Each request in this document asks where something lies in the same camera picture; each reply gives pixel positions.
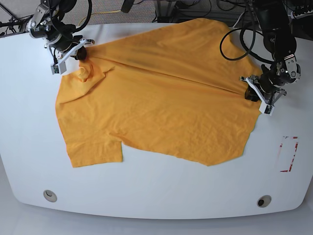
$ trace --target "gray floor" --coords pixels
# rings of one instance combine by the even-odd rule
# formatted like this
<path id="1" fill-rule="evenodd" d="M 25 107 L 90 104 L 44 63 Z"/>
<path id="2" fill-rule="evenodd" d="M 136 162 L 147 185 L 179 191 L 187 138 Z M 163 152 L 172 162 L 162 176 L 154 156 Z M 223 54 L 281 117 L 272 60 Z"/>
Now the gray floor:
<path id="1" fill-rule="evenodd" d="M 92 0 L 92 11 L 116 11 L 120 10 L 124 0 Z M 185 3 L 191 4 L 197 0 L 184 0 Z M 207 11 L 210 9 L 209 0 L 200 0 L 201 2 L 191 8 Z M 0 2 L 9 9 L 17 17 L 23 17 L 30 14 L 34 14 L 34 11 L 40 0 L 0 0 Z M 219 11 L 216 6 L 216 0 L 211 0 L 212 10 Z M 226 9 L 229 8 L 229 3 L 221 2 L 221 6 Z M 86 16 L 88 9 L 87 0 L 77 0 L 77 4 L 72 11 L 66 14 L 64 23 L 77 25 L 80 20 Z M 241 12 L 243 8 L 237 7 L 233 11 Z M 152 0 L 145 0 L 143 3 L 134 5 L 128 14 L 108 13 L 95 15 L 91 17 L 89 24 L 113 24 L 113 23 L 150 23 L 155 17 L 155 8 Z M 0 9 L 0 21 L 7 22 L 10 19 L 9 15 Z"/>

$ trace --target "orange shirt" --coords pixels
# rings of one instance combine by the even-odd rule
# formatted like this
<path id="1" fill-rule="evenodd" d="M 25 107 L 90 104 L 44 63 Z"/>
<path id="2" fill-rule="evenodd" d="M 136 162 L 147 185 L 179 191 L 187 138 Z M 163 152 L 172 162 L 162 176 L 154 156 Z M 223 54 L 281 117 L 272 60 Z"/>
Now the orange shirt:
<path id="1" fill-rule="evenodd" d="M 196 19 L 87 48 L 56 101 L 72 166 L 121 162 L 121 142 L 205 165 L 241 156 L 260 103 L 245 100 L 239 77 L 261 72 L 223 59 L 228 31 Z M 223 51 L 244 53 L 229 37 Z"/>

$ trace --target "cloth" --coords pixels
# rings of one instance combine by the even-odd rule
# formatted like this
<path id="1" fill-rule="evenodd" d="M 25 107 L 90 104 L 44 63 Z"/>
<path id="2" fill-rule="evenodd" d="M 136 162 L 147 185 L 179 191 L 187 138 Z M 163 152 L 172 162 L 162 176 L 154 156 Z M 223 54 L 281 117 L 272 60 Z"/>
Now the cloth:
<path id="1" fill-rule="evenodd" d="M 56 101 L 72 166 L 121 162 L 121 142 L 204 165 L 241 156 L 260 103 L 245 100 L 239 77 L 261 71 L 222 58 L 228 31 L 196 19 L 87 48 Z M 244 53 L 229 37 L 223 51 Z"/>

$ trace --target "table surface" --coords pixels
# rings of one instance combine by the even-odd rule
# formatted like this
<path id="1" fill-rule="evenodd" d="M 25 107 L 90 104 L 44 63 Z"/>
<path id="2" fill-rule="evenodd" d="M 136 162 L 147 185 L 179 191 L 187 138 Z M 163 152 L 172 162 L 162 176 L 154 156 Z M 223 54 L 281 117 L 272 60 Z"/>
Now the table surface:
<path id="1" fill-rule="evenodd" d="M 102 44 L 163 26 L 91 25 L 83 35 Z M 285 86 L 288 95 L 271 117 L 259 116 L 243 156 L 207 167 L 122 145 L 122 163 L 72 168 L 55 115 L 61 76 L 51 74 L 44 41 L 28 34 L 0 39 L 0 154 L 15 197 L 40 207 L 129 218 L 218 218 L 297 208 L 313 175 L 313 42 L 297 42 L 301 80 Z M 270 59 L 259 35 L 253 51 Z M 77 68 L 77 61 L 67 61 L 68 72 Z M 299 137 L 290 172 L 281 172 L 294 154 L 288 143 L 279 154 L 283 136 Z M 46 189 L 57 202 L 45 200 Z M 272 197 L 266 208 L 257 206 L 263 195 Z"/>

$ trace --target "circular hole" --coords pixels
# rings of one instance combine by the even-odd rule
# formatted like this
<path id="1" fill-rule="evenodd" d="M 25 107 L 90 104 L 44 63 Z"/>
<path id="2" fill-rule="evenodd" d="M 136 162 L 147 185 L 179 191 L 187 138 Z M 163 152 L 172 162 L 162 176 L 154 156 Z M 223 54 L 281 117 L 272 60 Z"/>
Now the circular hole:
<path id="1" fill-rule="evenodd" d="M 50 190 L 44 191 L 44 197 L 49 202 L 56 202 L 58 200 L 57 195 Z"/>
<path id="2" fill-rule="evenodd" d="M 271 196 L 265 195 L 257 201 L 257 205 L 258 207 L 264 208 L 264 207 L 267 207 L 271 201 L 272 201 Z"/>

